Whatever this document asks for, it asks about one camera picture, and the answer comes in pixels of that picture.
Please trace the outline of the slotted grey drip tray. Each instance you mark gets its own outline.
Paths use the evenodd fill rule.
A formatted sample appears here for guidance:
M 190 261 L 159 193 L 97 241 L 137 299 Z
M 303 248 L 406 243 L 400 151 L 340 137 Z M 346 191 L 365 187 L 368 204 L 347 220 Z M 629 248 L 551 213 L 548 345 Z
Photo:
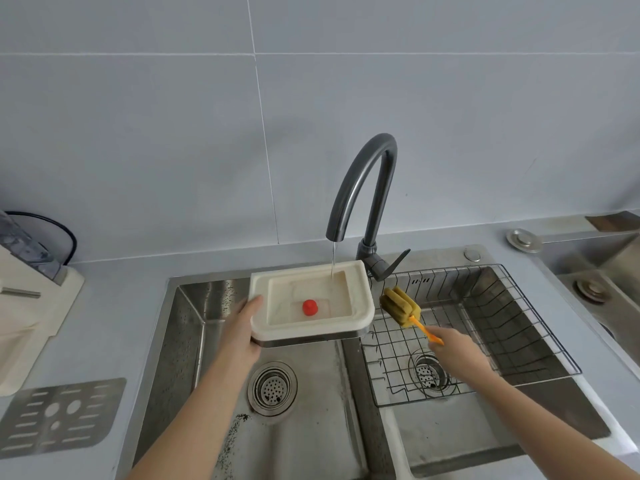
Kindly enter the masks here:
M 0 460 L 99 444 L 126 384 L 112 378 L 19 391 L 0 418 Z

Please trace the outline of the person's left hand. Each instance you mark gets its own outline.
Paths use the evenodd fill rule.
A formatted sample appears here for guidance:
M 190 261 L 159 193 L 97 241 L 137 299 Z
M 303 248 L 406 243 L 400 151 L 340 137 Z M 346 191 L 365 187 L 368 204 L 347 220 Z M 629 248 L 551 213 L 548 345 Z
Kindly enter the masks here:
M 225 318 L 216 360 L 236 370 L 249 371 L 260 355 L 260 346 L 252 341 L 252 319 L 242 320 L 242 308 L 248 299 L 236 305 Z

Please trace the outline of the steel sink drain plug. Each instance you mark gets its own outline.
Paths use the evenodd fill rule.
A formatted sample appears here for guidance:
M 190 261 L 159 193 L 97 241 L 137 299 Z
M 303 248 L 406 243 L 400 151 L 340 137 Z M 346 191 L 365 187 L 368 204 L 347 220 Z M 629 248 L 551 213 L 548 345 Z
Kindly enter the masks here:
M 595 305 L 603 305 L 611 299 L 607 288 L 594 280 L 576 280 L 573 287 L 583 299 Z

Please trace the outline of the round steel countertop cap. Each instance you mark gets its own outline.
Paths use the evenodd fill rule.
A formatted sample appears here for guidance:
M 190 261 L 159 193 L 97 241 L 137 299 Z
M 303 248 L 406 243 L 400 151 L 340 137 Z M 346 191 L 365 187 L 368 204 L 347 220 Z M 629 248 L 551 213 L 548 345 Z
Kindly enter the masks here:
M 506 240 L 515 249 L 528 254 L 539 253 L 543 247 L 539 236 L 522 228 L 515 228 L 508 231 Z

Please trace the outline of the stainless steel double sink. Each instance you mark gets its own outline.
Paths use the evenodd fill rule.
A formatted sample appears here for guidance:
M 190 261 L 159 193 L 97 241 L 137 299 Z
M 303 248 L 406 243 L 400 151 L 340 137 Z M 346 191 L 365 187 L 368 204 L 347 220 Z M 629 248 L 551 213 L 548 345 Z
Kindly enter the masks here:
M 622 359 L 615 342 L 538 257 L 517 251 L 504 231 L 460 230 L 440 237 L 428 232 L 378 239 L 384 259 L 411 253 L 396 272 L 473 266 L 463 250 L 475 250 L 480 264 L 498 264 L 542 318 L 546 327 L 582 371 L 573 379 L 595 412 L 571 416 L 585 430 L 598 425 L 610 436 L 597 444 L 640 470 L 640 372 Z M 265 248 L 126 260 L 110 286 L 111 315 L 124 322 L 116 330 L 144 353 L 125 358 L 130 365 L 118 417 L 111 433 L 122 431 L 118 456 L 108 477 L 125 478 L 132 464 L 171 422 L 218 348 L 221 317 L 248 295 L 249 277 L 271 268 L 330 263 L 327 241 Z M 231 433 L 223 447 L 208 450 L 215 478 L 407 478 L 436 474 L 448 479 L 542 478 L 526 456 L 516 456 L 514 438 L 476 394 L 378 409 L 371 400 L 367 368 L 359 343 L 346 341 L 349 369 L 341 342 L 317 342 L 264 349 L 256 369 L 277 362 L 282 371 L 268 378 L 291 377 L 285 411 L 263 417 L 252 411 L 245 379 L 233 416 L 223 424 Z

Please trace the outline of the cream countertop water dispenser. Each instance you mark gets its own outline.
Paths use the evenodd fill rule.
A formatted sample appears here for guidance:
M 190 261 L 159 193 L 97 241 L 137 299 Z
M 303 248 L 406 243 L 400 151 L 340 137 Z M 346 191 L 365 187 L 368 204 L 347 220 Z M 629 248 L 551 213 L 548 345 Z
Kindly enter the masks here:
M 57 226 L 71 240 L 63 261 L 14 219 L 32 217 Z M 39 214 L 0 210 L 0 397 L 23 386 L 50 338 L 56 336 L 83 284 L 68 266 L 77 250 L 75 234 Z

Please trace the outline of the yellow sponge brush orange handle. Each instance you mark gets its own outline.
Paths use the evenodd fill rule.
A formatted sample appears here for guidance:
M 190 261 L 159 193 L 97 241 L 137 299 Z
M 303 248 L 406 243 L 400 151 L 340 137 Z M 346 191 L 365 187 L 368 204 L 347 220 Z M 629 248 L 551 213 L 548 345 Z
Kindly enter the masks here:
M 444 345 L 444 341 L 432 334 L 420 321 L 421 307 L 400 287 L 384 288 L 380 296 L 380 306 L 400 327 L 416 327 L 425 334 L 430 342 Z

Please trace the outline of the round sink drain strainer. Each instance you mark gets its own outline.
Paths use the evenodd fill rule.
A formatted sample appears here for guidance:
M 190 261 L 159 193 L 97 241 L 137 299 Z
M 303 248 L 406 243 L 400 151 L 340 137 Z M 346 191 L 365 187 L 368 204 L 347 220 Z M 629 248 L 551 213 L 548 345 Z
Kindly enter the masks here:
M 408 371 L 415 388 L 427 399 L 450 396 L 458 391 L 457 384 L 431 352 L 412 353 Z
M 267 362 L 251 375 L 247 400 L 252 411 L 274 418 L 285 414 L 298 395 L 298 379 L 293 369 L 281 361 Z

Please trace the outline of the person's left forearm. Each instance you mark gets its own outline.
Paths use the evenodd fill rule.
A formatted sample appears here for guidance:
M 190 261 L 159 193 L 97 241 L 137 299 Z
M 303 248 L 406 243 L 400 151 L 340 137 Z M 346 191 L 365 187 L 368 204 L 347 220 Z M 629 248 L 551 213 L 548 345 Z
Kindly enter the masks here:
M 259 346 L 221 347 L 187 402 L 125 480 L 211 480 Z

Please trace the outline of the person's right hand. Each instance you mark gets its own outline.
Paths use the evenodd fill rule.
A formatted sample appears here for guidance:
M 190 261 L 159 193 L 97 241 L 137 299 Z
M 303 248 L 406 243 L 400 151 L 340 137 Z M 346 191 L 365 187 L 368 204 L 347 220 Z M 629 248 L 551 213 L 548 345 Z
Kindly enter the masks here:
M 494 371 L 482 350 L 473 339 L 453 328 L 427 326 L 427 331 L 442 341 L 429 340 L 429 348 L 444 370 L 456 379 L 475 386 Z

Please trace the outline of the white lunch box lid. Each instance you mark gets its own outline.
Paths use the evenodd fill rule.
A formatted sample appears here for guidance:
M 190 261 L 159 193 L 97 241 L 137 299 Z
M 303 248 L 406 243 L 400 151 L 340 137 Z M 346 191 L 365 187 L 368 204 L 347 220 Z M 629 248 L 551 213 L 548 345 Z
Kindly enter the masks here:
M 252 273 L 249 292 L 263 298 L 251 319 L 252 341 L 261 347 L 358 338 L 374 318 L 360 260 Z

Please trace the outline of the person's right forearm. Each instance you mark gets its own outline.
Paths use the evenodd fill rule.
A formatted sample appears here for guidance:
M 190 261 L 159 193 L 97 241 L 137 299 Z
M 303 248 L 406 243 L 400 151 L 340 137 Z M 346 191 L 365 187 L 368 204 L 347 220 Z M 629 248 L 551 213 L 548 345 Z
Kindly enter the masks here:
M 467 382 L 491 405 L 547 480 L 640 480 L 639 473 L 491 369 L 473 371 Z

